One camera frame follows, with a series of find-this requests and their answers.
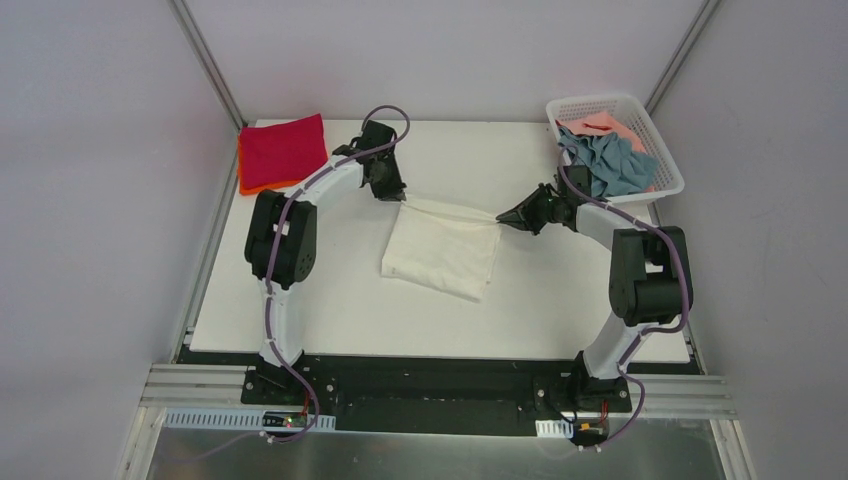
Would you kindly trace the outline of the cream white t shirt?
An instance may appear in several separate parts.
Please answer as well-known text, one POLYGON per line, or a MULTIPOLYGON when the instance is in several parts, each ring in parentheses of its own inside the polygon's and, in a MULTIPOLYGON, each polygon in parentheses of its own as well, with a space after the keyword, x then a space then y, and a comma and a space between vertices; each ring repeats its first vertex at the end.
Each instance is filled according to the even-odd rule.
POLYGON ((501 240, 493 214, 409 196, 399 207, 381 260, 381 276, 479 302, 501 240))

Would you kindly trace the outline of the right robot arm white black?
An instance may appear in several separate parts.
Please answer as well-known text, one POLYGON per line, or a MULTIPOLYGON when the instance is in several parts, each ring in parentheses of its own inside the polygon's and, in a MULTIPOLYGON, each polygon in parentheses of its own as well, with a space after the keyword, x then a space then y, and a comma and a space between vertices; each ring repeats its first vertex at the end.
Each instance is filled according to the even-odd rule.
POLYGON ((592 196, 586 166, 559 166, 556 179, 538 185, 496 221, 533 235, 559 224, 610 253, 611 315, 578 354, 565 384, 572 404, 590 410, 625 387, 627 367, 648 337, 687 325, 693 287, 686 237, 678 227, 649 225, 592 196))

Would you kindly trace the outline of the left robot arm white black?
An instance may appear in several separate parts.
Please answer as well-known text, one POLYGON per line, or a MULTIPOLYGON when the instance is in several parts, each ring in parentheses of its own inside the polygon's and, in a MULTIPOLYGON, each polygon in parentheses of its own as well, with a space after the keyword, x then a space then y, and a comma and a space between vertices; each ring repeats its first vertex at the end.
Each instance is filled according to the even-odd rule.
POLYGON ((304 322, 295 300, 316 263, 319 215, 365 187, 382 202, 405 200, 395 147, 410 127, 406 124, 397 132, 366 119, 357 137, 335 149, 324 165, 289 192, 264 190, 256 197, 244 256, 262 292, 259 356, 278 367, 270 373, 266 389, 281 404, 297 402, 305 390, 305 378, 293 369, 304 352, 304 322))

